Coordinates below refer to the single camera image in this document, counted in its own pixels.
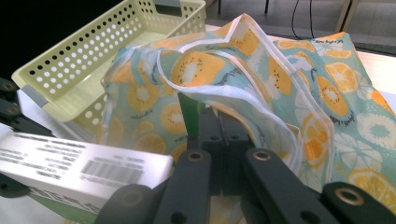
barcode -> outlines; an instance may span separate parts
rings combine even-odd
[[[81,170],[84,175],[94,175],[125,184],[135,184],[143,174],[143,170],[113,165],[99,161],[88,161]]]

table surface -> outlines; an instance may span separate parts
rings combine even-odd
[[[206,30],[217,29],[216,26],[206,26]],[[271,40],[282,39],[276,36],[269,36]],[[382,92],[389,105],[396,111],[396,58],[382,56],[373,53],[358,52],[359,57],[373,82],[375,88]],[[55,135],[68,139],[78,139],[67,129],[48,116],[40,107],[38,107],[23,92],[19,92],[21,98],[21,108],[23,113],[37,122],[50,128]],[[0,132],[7,129],[7,126],[0,123]],[[19,199],[4,199],[0,197],[0,223],[5,224],[62,224],[64,219],[52,213],[49,209],[39,203],[34,202],[29,197]]]

reusable shopping bag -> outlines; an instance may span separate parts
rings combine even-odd
[[[328,43],[333,40],[341,47]],[[339,70],[345,79],[353,74],[356,83],[338,83]],[[372,87],[347,34],[272,43],[243,14],[214,32],[121,49],[103,85],[99,143],[177,160],[187,149],[177,98],[183,92],[239,119],[256,147],[276,152],[308,187],[321,191],[331,181],[375,187],[373,196],[395,212],[394,114]],[[370,139],[376,138],[372,129],[387,143]],[[229,200],[212,207],[216,220],[240,218],[237,200]]]

perforated basket wall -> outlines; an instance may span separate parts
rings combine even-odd
[[[151,0],[124,1],[18,69],[12,78],[60,122],[95,133],[106,95],[100,80],[117,51],[205,30],[205,1],[180,1],[182,16],[157,12]]]

plastic basket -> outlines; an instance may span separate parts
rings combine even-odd
[[[14,72],[15,83],[52,117],[95,134],[106,95],[100,81],[121,47],[205,30],[205,1],[180,1],[181,17],[152,0],[111,8]]]

